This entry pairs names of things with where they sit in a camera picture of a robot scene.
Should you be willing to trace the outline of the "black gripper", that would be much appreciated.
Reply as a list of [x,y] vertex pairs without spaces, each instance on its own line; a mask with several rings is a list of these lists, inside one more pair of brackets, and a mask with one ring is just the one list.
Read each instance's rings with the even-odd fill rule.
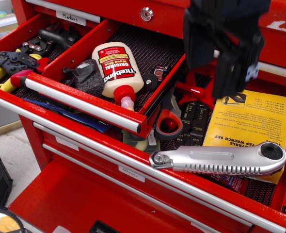
[[189,69],[204,66],[218,49],[212,96],[221,99],[245,89],[259,72],[265,45],[260,17],[269,0],[192,0],[184,13],[183,42]]

